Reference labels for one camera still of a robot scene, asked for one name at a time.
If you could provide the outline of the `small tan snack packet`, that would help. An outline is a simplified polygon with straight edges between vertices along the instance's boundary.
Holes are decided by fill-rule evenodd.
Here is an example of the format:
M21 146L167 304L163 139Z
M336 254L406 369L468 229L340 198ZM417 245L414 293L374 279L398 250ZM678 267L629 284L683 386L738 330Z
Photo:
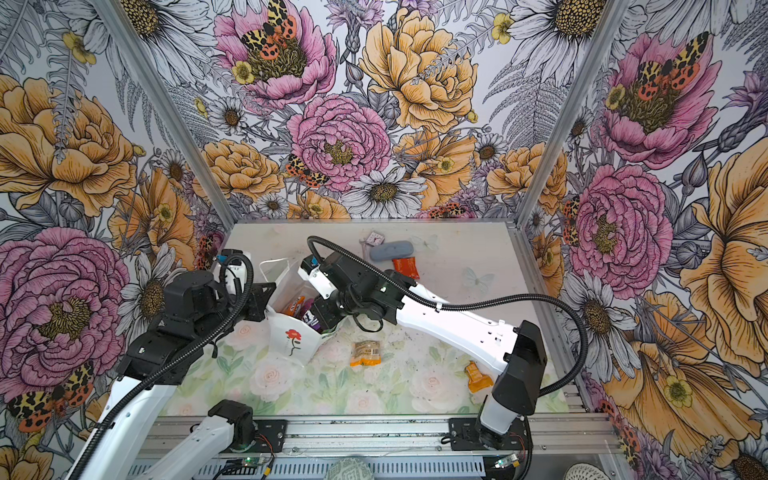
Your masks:
M382 355L379 341L366 340L354 344L349 362L351 367L376 366L381 363Z

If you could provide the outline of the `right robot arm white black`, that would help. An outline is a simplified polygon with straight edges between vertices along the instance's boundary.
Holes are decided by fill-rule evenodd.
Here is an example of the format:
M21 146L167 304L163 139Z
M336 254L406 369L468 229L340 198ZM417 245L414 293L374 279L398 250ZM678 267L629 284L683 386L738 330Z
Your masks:
M322 262L309 255L298 273L318 293L311 313L323 327L364 315L431 335L490 370L496 379L475 423L484 447L502 449L513 424L535 412L547 365L536 324L523 320L510 325L451 311L414 279L395 270L376 273L339 253Z

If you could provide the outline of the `orange Foxs candy bag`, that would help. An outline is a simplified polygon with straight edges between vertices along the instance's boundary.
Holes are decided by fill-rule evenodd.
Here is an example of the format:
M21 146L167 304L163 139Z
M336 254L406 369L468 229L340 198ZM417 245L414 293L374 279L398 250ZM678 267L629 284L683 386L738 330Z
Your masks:
M307 300L305 295L298 295L290 300L282 309L281 313L290 317L298 318Z

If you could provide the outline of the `white floral paper bag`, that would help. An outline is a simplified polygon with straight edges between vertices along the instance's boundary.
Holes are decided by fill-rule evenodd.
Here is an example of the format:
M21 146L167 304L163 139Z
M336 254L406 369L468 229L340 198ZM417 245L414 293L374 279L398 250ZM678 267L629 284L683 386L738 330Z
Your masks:
M319 322L320 329L316 331L299 317L281 313L286 304L298 295L305 295L307 300L313 299L314 304L317 297L322 298L309 282L299 277L299 265L300 261L295 258L270 259L259 264L259 272L264 280L276 285L266 307L270 351L295 364L307 366L320 347L336 333L338 325L324 326L319 316L312 312Z

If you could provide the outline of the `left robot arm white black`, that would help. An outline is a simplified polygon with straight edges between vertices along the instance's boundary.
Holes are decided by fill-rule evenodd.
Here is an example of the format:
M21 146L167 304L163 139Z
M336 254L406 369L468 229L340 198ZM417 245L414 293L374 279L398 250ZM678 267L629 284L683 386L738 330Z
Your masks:
M276 290L255 283L246 261L227 289L205 270L186 272L163 290L164 309L152 318L118 366L104 412L68 473L70 479L124 479L151 426L206 346L231 333L242 318L263 321Z

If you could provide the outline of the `red snack packet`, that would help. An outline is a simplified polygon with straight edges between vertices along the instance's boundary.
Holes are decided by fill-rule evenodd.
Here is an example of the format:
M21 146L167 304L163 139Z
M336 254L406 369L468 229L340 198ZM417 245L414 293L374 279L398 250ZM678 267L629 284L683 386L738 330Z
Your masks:
M419 280L420 274L417 269L416 260L414 257L398 258L392 260L394 269L411 279Z

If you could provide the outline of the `purple Lotte gummy bag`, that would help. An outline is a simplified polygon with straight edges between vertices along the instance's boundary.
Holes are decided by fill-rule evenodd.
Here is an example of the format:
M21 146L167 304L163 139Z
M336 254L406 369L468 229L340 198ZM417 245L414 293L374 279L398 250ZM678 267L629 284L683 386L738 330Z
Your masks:
M314 304L313 299L307 300L304 305L302 306L300 312L299 312L299 319L306 325L310 326L314 330L318 331L320 329L319 322L316 318L316 316L312 313L311 309Z

